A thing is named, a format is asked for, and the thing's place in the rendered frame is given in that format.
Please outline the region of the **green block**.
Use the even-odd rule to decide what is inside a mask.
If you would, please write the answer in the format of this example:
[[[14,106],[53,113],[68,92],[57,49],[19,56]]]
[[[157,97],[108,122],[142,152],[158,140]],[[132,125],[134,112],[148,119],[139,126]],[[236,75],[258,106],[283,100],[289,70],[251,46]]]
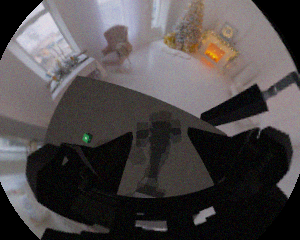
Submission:
[[[90,143],[91,137],[89,133],[85,133],[85,136],[83,136],[83,141],[86,141],[86,143]]]

